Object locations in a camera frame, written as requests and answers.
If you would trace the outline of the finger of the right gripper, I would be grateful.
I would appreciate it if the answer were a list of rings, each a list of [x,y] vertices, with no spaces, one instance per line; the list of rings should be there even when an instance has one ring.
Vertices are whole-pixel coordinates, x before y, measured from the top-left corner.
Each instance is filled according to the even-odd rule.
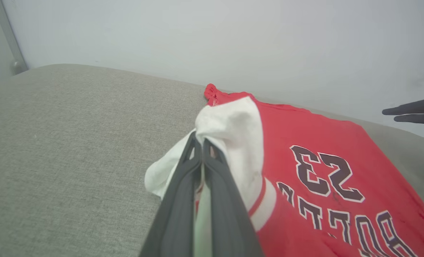
[[[394,121],[424,124],[424,114],[406,114],[395,116]]]
[[[391,109],[384,109],[383,115],[424,114],[424,100],[410,102]]]

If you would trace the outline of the red and white basketball jersey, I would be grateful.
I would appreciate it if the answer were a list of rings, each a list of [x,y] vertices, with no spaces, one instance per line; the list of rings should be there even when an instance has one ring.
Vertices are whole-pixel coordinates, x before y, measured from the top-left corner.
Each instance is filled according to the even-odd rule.
[[[205,98],[193,130],[145,173],[163,200],[195,133],[194,257],[213,257],[205,139],[224,153],[264,257],[424,257],[424,202],[361,126],[212,84]]]

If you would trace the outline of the grey fabric sofa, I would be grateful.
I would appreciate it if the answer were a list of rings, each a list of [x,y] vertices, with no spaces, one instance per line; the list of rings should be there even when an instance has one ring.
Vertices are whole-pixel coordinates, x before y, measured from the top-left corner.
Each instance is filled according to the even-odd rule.
[[[1,81],[0,257],[139,257],[162,202],[145,173],[193,130],[205,90],[85,65]],[[357,125],[424,202],[424,139]]]

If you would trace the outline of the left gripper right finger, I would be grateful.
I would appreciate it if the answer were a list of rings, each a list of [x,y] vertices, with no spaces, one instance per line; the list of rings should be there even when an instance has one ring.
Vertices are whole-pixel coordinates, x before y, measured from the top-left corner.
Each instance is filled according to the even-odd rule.
[[[208,139],[203,163],[211,198],[212,256],[264,257],[225,155]]]

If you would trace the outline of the grey metal pole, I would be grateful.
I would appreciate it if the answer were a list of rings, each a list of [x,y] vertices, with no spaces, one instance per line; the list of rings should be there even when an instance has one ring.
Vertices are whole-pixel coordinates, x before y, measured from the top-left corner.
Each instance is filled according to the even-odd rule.
[[[10,65],[11,73],[13,75],[17,75],[29,70],[29,67],[26,64],[24,56],[19,47],[18,41],[16,40],[16,36],[13,32],[13,28],[9,21],[2,0],[0,0],[0,26],[8,43],[8,47],[10,48],[10,51],[14,57],[14,60],[11,62]]]

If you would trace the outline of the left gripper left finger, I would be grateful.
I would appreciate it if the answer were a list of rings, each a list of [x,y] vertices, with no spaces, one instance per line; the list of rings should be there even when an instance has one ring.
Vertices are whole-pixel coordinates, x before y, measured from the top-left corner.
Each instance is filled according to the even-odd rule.
[[[191,133],[139,257],[194,257],[195,194],[202,150]]]

